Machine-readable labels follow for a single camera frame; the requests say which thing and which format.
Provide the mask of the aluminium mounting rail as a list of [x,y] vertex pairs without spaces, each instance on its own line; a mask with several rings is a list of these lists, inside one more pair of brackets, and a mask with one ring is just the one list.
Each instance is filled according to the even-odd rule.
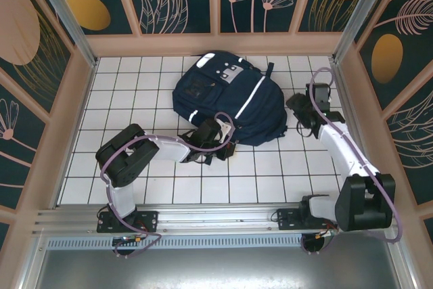
[[[274,212],[297,208],[294,203],[270,204],[139,204],[139,210],[158,212],[162,235],[265,234],[278,232]],[[65,204],[40,210],[33,235],[96,236],[96,204]]]

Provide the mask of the aluminium corner post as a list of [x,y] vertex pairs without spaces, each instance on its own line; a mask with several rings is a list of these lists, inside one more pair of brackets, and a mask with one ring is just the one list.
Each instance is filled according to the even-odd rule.
[[339,64],[349,50],[355,36],[366,21],[369,12],[373,8],[376,0],[359,0],[354,12],[352,13],[342,36],[332,54],[333,63]]
[[91,49],[89,42],[76,21],[73,13],[71,12],[66,0],[49,0],[50,4],[54,7],[58,13],[60,20],[64,23],[66,30],[69,32],[70,36],[74,39],[74,42],[87,63],[90,67],[94,68],[96,64],[96,56]]

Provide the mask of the grey metal sheet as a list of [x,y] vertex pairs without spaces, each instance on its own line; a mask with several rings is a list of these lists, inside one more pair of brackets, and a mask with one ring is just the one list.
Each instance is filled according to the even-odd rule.
[[405,289],[389,258],[298,248],[49,251],[36,289]]

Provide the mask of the aluminium side rail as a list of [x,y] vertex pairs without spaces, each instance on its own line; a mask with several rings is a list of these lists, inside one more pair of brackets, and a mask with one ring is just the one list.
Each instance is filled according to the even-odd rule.
[[334,83],[336,84],[341,109],[343,111],[343,115],[346,120],[346,124],[348,125],[348,130],[352,136],[352,139],[358,145],[359,149],[362,151],[368,161],[370,161],[372,165],[377,166],[376,163],[373,163],[371,154],[367,149],[367,145],[359,124],[359,119],[355,113],[355,105],[353,104],[353,101],[350,97],[350,91],[346,85],[344,75],[342,74],[342,69],[337,63],[335,63],[333,57],[329,57],[329,64],[334,76]]

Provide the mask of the small wired circuit board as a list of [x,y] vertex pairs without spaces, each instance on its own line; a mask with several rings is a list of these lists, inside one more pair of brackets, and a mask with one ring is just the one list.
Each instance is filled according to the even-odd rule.
[[334,229],[334,228],[329,228],[326,229],[324,231],[320,231],[319,233],[315,234],[315,239],[319,239],[319,238],[325,238],[325,237],[332,237],[332,236],[336,236],[339,233],[338,229]]
[[112,246],[136,246],[147,238],[145,235],[113,237]]

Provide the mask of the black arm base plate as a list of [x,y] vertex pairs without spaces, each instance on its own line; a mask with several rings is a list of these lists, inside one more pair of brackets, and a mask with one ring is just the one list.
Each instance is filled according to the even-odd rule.
[[[126,216],[123,220],[130,226],[140,229],[141,231],[154,233],[158,224],[158,212],[136,210],[130,215]],[[115,216],[115,214],[109,210],[100,212],[98,215],[96,232],[101,234],[117,234],[132,232],[132,230],[123,225]]]
[[337,225],[328,219],[303,216],[298,208],[281,208],[276,211],[279,230],[336,229]]

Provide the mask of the navy blue backpack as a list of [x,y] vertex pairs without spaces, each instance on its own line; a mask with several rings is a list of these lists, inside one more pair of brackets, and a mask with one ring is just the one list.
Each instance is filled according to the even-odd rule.
[[173,109],[198,127],[222,112],[232,119],[232,141],[260,146],[282,137],[288,114],[284,95],[272,80],[273,63],[262,72],[249,61],[227,51],[202,55],[179,79],[173,91]]

